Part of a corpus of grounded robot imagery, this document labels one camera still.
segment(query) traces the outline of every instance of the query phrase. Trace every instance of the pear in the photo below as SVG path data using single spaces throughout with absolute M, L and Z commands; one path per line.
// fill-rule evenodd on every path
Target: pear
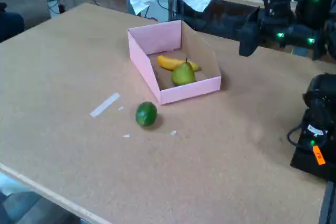
M 196 81 L 193 67 L 187 62 L 187 59 L 185 59 L 184 63 L 174 69 L 172 79 L 176 86 L 186 85 Z

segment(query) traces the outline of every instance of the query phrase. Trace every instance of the lime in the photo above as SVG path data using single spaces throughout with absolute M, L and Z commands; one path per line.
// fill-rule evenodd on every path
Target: lime
M 140 126 L 151 126 L 154 124 L 157 116 L 157 109 L 151 102 L 143 102 L 139 105 L 135 114 L 136 122 Z

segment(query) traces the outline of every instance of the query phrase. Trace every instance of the cardboard box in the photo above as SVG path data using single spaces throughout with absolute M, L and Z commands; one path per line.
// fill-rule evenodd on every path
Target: cardboard box
M 222 79 L 215 52 L 181 20 L 130 28 L 128 31 L 131 60 L 160 104 L 171 103 L 218 91 Z M 175 87 L 172 71 L 161 68 L 158 55 L 185 59 L 200 65 L 196 82 Z

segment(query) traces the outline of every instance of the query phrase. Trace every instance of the white paper scrap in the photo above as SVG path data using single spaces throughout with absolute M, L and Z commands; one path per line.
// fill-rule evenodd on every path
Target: white paper scrap
M 114 103 L 120 95 L 118 93 L 114 93 L 111 95 L 106 101 L 104 101 L 101 105 L 99 105 L 94 111 L 90 113 L 90 116 L 95 118 L 97 115 L 100 115 L 105 109 L 108 108 L 112 103 Z

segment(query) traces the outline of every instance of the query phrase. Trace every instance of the orange tag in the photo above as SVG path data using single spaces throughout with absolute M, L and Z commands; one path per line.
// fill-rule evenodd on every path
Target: orange tag
M 317 145 L 313 146 L 313 152 L 315 154 L 317 163 L 319 163 L 319 165 L 324 165 L 326 161 L 324 160 L 320 148 Z

